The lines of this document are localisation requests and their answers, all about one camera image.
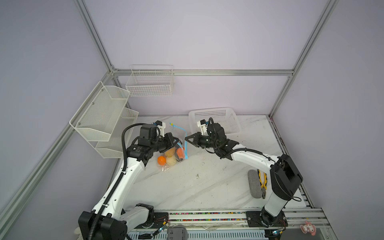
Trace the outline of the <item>yellow toy mango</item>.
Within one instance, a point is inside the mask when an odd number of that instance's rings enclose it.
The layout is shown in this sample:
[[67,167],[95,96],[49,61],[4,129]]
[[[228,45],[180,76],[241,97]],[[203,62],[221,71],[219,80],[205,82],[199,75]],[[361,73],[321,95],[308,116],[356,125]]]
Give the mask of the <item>yellow toy mango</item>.
[[173,147],[169,150],[167,150],[164,154],[167,158],[171,158],[171,157],[174,157],[175,156],[175,152],[176,152],[176,148]]

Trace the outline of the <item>clear zip top bag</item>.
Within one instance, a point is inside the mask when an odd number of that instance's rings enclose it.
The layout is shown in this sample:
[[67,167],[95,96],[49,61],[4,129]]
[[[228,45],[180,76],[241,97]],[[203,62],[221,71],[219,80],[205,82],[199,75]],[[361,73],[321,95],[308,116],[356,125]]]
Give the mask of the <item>clear zip top bag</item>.
[[[169,126],[170,126],[170,130],[169,130],[169,132],[172,133],[174,137],[177,137],[177,138],[180,139],[180,141],[178,142],[178,144],[175,146],[176,150],[177,150],[177,148],[181,148],[181,147],[183,147],[184,150],[185,150],[185,155],[186,155],[186,158],[185,158],[184,160],[188,159],[188,144],[185,142],[185,137],[187,137],[187,135],[188,135],[187,131],[186,131],[185,129],[183,129],[183,128],[177,126],[177,125],[175,125],[174,123],[169,123]],[[184,160],[180,161],[180,160],[178,159],[178,157],[177,157],[177,155],[176,155],[176,152],[175,152],[175,157],[176,157],[177,160],[178,160],[178,163],[177,163],[177,164],[179,164],[179,163],[181,163],[182,161],[184,161]],[[160,165],[158,164],[158,162],[157,162],[157,165],[158,165],[158,167],[160,167],[160,168],[162,169],[163,172],[166,172],[167,170],[169,170],[170,168],[173,167],[173,166],[170,167],[170,166],[168,166],[167,164],[164,165],[164,166],[160,166]]]

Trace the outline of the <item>orange toy fruit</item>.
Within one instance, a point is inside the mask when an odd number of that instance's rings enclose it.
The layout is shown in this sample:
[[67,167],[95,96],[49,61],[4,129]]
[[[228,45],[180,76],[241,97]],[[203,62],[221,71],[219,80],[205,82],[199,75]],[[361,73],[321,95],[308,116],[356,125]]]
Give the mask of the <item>orange toy fruit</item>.
[[184,160],[186,158],[185,150],[183,147],[177,148],[176,155],[180,161]]
[[167,159],[164,156],[159,156],[157,162],[160,166],[164,166],[167,163]]

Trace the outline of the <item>cream toy pear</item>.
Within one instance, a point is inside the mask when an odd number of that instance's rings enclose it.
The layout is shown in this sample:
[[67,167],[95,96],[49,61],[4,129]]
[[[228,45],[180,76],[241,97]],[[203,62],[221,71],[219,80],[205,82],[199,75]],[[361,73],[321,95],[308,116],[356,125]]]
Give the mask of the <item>cream toy pear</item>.
[[178,160],[175,156],[171,156],[171,157],[166,157],[166,164],[168,166],[174,166],[175,164],[178,163]]

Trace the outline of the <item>white plastic basket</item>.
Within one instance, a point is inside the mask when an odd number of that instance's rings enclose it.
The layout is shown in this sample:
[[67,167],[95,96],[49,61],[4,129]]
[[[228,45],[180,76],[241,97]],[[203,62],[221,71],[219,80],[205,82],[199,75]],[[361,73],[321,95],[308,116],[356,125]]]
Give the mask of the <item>white plastic basket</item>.
[[219,123],[224,128],[226,135],[238,134],[241,132],[241,125],[232,108],[213,108],[204,110],[194,110],[189,112],[190,129],[192,133],[200,132],[198,126],[201,120],[208,121],[213,118],[215,123]]

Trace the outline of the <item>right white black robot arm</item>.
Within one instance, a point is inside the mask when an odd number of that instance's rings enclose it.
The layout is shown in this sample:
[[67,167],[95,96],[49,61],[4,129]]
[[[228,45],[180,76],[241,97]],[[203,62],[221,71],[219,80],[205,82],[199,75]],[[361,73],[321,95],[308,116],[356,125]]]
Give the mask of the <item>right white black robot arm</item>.
[[197,148],[213,149],[220,159],[241,162],[267,174],[272,193],[260,213],[262,226],[273,226],[289,201],[300,201],[295,193],[303,177],[290,156],[272,156],[247,148],[227,138],[224,128],[218,123],[204,124],[201,132],[185,137],[185,141]]

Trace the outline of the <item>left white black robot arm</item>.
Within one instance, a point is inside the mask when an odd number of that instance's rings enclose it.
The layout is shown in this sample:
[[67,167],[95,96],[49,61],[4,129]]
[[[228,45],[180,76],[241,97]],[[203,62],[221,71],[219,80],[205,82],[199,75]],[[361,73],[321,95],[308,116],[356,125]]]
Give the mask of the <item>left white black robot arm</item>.
[[145,169],[154,153],[164,153],[174,148],[179,139],[172,133],[162,134],[159,127],[144,124],[132,145],[126,146],[124,129],[121,134],[123,163],[102,199],[90,212],[84,211],[78,220],[85,240],[124,240],[127,233],[137,227],[152,227],[155,210],[151,205],[136,204],[130,211],[125,201],[138,175]]

